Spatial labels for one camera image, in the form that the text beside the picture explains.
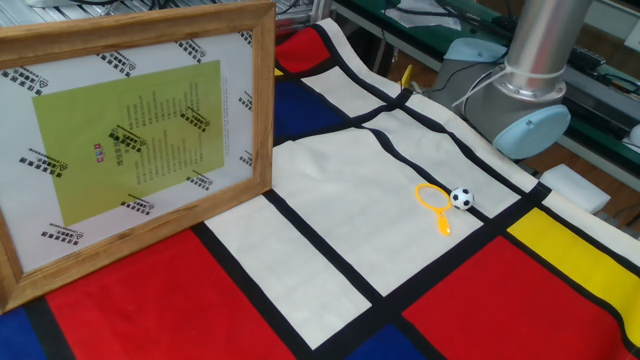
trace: white fabric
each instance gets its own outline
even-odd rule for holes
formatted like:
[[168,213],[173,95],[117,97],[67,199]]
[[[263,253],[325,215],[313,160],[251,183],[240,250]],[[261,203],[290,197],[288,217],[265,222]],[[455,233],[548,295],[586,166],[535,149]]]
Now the white fabric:
[[609,249],[640,266],[640,242],[636,239],[582,210],[555,191],[552,191],[542,204]]
[[[383,295],[481,225],[451,209],[451,235],[440,234],[435,213],[414,196],[425,181],[368,130],[282,144],[274,149],[273,174],[273,188]],[[443,201],[435,191],[423,198]]]
[[407,106],[442,124],[445,129],[467,144],[480,159],[484,160],[489,166],[504,175],[505,178],[523,191],[531,191],[538,183],[536,178],[527,174],[502,155],[467,123],[444,106],[422,95],[413,95],[407,102]]
[[368,113],[385,104],[364,91],[337,67],[302,81],[351,117]]
[[264,197],[205,223],[311,348],[370,306]]
[[540,182],[590,214],[600,211],[611,199],[611,196],[565,164],[545,171]]
[[331,19],[325,19],[318,22],[318,25],[322,26],[322,28],[327,32],[329,37],[331,38],[331,42],[336,46],[340,55],[344,59],[344,62],[349,65],[351,70],[353,70],[356,75],[358,75],[362,80],[368,82],[369,84],[377,87],[378,89],[386,92],[391,97],[396,97],[402,91],[402,87],[385,79],[384,77],[370,71],[367,66],[360,60],[358,54],[353,50],[347,38],[342,33],[342,30]]
[[489,217],[520,198],[469,161],[448,135],[426,129],[401,110],[382,113],[365,126],[383,131],[402,155],[449,189],[471,190],[474,206]]

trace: white object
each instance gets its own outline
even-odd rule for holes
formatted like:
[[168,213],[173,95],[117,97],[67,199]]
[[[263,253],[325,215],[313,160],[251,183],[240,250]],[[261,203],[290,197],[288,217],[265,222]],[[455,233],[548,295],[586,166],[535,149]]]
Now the white object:
[[[413,11],[446,13],[434,0],[402,0],[399,8]],[[442,25],[454,30],[460,30],[460,20],[451,17],[424,16],[403,13],[396,9],[382,10],[388,17],[405,27]]]
[[567,165],[560,164],[542,174],[540,181],[583,210],[595,214],[611,199]]
[[633,50],[640,51],[640,20],[636,23],[627,40],[625,40],[624,45]]
[[451,205],[458,210],[467,210],[473,206],[474,197],[469,189],[453,189],[449,198],[451,199]]

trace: blue square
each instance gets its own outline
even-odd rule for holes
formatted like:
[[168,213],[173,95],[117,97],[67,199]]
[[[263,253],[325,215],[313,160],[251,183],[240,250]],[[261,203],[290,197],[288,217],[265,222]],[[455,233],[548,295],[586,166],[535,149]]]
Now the blue square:
[[400,331],[387,325],[360,345],[347,360],[425,360]]

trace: yellow object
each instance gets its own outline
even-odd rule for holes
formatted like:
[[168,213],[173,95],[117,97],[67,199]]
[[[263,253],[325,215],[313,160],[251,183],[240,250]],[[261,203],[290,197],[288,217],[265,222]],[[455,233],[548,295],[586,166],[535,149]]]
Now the yellow object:
[[413,72],[413,65],[409,65],[407,67],[407,70],[405,70],[404,75],[402,75],[402,82],[400,83],[400,85],[402,85],[403,88],[409,86],[409,83],[411,82],[412,72]]
[[[440,191],[442,193],[442,195],[444,195],[444,197],[447,198],[447,206],[445,206],[443,208],[437,208],[435,206],[431,206],[431,205],[427,204],[426,202],[424,202],[424,200],[422,200],[422,198],[420,197],[420,189],[422,189],[424,187],[430,187],[430,188],[433,188],[433,189],[436,189],[436,190]],[[451,201],[449,200],[449,194],[447,194],[446,191],[440,189],[439,187],[437,187],[437,186],[435,186],[433,184],[420,184],[420,185],[416,186],[416,199],[418,199],[420,204],[422,204],[424,207],[426,207],[429,210],[433,210],[436,213],[436,216],[438,217],[438,230],[440,230],[442,235],[444,235],[444,236],[451,235],[451,228],[449,227],[449,221],[447,220],[447,217],[444,215],[444,212],[449,210],[449,208],[451,207]]]
[[622,316],[629,340],[640,345],[640,279],[539,209],[509,228],[518,240]]

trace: yellow-green paper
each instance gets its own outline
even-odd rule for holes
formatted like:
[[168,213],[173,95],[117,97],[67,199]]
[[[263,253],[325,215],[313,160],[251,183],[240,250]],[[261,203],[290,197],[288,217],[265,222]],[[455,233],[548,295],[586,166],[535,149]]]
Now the yellow-green paper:
[[220,76],[214,61],[34,97],[46,154],[68,165],[64,225],[224,166]]

